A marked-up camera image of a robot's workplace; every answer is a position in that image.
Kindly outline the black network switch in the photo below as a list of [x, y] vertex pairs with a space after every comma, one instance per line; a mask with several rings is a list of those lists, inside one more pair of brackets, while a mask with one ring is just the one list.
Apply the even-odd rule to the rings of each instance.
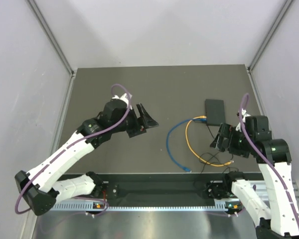
[[208, 126], [220, 126], [226, 122], [223, 100], [205, 100], [205, 115]]

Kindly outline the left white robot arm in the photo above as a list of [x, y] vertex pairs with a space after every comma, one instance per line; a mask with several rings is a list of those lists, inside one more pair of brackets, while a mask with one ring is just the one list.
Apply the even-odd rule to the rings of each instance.
[[36, 216], [50, 211], [56, 203], [88, 196], [101, 198], [104, 182], [94, 172], [76, 178], [60, 180], [60, 177], [87, 154], [111, 139], [115, 133], [126, 132], [132, 138], [159, 124], [137, 104], [139, 115], [127, 99], [113, 97], [94, 118], [85, 120], [71, 137], [40, 165], [15, 175], [19, 191], [17, 201], [24, 199]]

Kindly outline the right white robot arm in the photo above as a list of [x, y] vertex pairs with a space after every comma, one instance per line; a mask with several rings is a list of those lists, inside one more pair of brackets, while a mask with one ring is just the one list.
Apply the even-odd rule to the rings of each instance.
[[259, 239], [299, 239], [299, 208], [292, 183], [292, 159], [283, 139], [273, 139], [266, 116], [244, 115], [232, 126], [222, 123], [210, 144], [230, 154], [256, 159], [269, 203], [256, 193], [243, 172], [229, 172], [222, 179], [226, 196], [239, 199], [255, 225]]

